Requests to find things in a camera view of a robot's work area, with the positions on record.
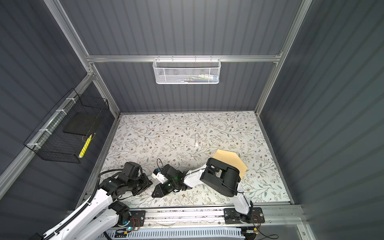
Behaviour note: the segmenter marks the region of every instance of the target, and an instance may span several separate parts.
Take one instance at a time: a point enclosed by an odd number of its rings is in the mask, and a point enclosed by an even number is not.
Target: wire basket
[[[35,129],[34,132],[40,134],[37,141],[30,142],[31,134],[24,145],[43,160],[80,163],[109,111],[108,101],[104,98],[76,95],[63,109],[56,111],[59,113],[45,129]],[[75,119],[78,122],[81,119],[84,121],[80,122],[83,124],[81,133],[67,130],[68,126],[74,125]]]
[[[153,61],[158,84],[217,84],[220,68],[220,59],[195,62]]]

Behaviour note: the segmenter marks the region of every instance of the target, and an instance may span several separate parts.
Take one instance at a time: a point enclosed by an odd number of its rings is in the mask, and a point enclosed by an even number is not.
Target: floral tablecloth
[[[198,147],[194,146],[196,133]],[[141,164],[153,185],[140,195],[122,200],[131,208],[230,204],[228,197],[205,185],[172,192],[162,199],[151,197],[159,183],[151,177],[157,168],[157,158],[180,171],[192,170],[204,165],[217,149],[237,153],[247,165],[242,185],[251,201],[289,201],[251,111],[123,115],[102,171],[122,168],[127,161]],[[131,192],[127,192],[123,197],[130,195]]]

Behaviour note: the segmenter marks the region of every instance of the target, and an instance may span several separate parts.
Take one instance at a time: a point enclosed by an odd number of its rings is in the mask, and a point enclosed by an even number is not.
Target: robotic arm
[[[135,196],[151,185],[152,182],[142,172],[139,164],[126,162],[120,173],[97,185],[91,197],[73,213],[46,231],[43,237],[35,234],[30,239],[92,240],[115,225],[127,227],[131,219],[129,207],[116,200],[127,191],[131,191]],[[127,227],[126,230],[130,232],[133,229]]]
[[[152,177],[161,182],[155,187],[152,197],[164,197],[175,190],[185,191],[206,184],[231,199],[242,222],[251,222],[253,204],[244,195],[239,170],[231,165],[209,158],[200,168],[183,173],[167,164],[162,169],[155,169]]]

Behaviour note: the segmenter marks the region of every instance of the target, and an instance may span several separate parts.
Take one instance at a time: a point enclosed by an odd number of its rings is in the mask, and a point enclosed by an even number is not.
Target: yellow tube
[[[87,141],[85,141],[84,147],[83,147],[83,149],[81,150],[81,152],[79,154],[79,158],[84,157],[85,151],[87,151],[88,145],[91,142],[91,140],[92,140],[92,134],[89,136]]]

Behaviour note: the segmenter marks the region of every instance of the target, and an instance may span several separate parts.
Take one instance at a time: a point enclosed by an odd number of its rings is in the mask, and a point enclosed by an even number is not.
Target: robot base
[[[260,207],[252,206],[249,215],[240,214],[236,212],[234,208],[224,209],[225,224],[252,223],[251,217],[255,225],[257,225],[257,223],[265,223],[264,214]]]

